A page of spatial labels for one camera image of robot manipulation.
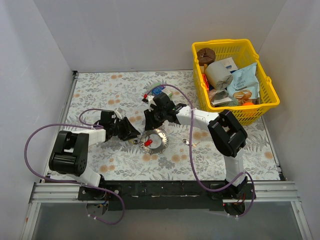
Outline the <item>red key tag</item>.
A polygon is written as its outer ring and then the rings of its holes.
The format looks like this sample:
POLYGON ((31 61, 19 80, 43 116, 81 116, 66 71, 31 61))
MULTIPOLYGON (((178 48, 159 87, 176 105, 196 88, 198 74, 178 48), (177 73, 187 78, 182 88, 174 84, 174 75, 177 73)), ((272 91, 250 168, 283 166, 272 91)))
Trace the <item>red key tag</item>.
POLYGON ((148 146, 150 146, 152 143, 153 143, 153 140, 152 140, 152 139, 148 139, 148 140, 146 140, 146 141, 144 142, 144 146, 145 146, 145 147, 148 147, 148 146))

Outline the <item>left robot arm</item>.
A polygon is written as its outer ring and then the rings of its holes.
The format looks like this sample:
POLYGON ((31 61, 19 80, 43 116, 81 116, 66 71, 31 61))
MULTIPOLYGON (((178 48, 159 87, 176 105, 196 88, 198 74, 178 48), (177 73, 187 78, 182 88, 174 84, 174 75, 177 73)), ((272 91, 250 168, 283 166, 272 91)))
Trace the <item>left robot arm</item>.
POLYGON ((140 132, 127 117, 122 117, 117 111, 103 110, 93 128, 82 131, 62 130, 58 133, 49 158, 49 169, 68 175, 78 183, 91 185, 89 194, 95 200, 101 200, 107 191, 100 183, 102 176, 88 166, 89 147, 104 143, 112 137, 128 141, 139 135, 140 132))

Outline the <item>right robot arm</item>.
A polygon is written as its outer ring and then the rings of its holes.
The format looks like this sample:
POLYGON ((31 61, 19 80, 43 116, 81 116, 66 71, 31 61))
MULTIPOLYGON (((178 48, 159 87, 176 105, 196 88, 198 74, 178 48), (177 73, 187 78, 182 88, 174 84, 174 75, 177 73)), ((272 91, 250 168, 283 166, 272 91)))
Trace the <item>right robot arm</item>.
POLYGON ((210 133, 216 149, 224 158, 225 185, 212 189, 201 183, 203 189, 211 193, 226 194, 232 199, 243 195, 248 178, 242 150, 248 134, 231 111, 207 112, 184 103, 174 104, 165 93, 156 96, 145 94, 142 100, 148 104, 148 109, 144 111, 146 131, 157 129, 168 121, 210 133))

